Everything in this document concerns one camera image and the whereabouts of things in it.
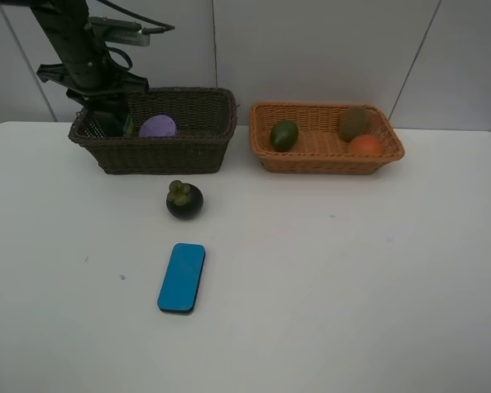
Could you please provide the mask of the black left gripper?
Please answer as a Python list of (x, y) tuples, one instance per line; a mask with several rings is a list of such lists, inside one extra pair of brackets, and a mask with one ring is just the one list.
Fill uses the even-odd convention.
[(41, 65), (36, 75), (43, 83), (52, 81), (67, 88), (66, 96), (81, 105), (71, 125), (71, 138), (122, 138), (129, 116), (127, 93), (149, 89), (147, 78), (132, 74), (132, 68), (127, 53), (106, 47), (97, 63)]

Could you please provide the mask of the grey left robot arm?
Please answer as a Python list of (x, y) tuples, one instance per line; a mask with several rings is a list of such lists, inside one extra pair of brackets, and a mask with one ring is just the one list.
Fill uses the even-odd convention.
[(130, 72), (131, 59), (110, 43), (142, 43), (138, 23), (89, 16), (85, 1), (0, 1), (0, 6), (26, 7), (34, 15), (59, 64), (41, 65), (36, 75), (66, 88), (108, 138), (133, 131), (127, 95), (148, 90), (147, 79)]

